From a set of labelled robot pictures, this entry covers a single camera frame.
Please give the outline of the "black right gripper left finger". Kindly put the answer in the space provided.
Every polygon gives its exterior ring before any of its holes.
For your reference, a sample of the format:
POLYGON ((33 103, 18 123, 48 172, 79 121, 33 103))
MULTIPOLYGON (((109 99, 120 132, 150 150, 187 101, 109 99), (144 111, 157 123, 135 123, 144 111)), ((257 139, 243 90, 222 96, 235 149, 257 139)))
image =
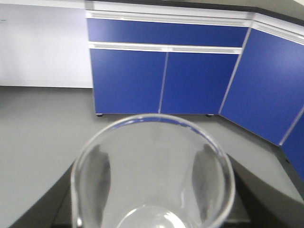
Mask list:
POLYGON ((70 228, 70 166, 59 180, 11 228, 70 228))

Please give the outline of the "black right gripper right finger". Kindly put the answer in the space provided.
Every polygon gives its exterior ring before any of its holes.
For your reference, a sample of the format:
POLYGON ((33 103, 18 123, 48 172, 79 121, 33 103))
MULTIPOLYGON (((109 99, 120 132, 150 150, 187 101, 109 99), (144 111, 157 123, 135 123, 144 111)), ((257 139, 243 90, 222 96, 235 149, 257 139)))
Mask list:
POLYGON ((283 194, 229 156, 236 198, 223 228, 302 228, 304 205, 283 194))

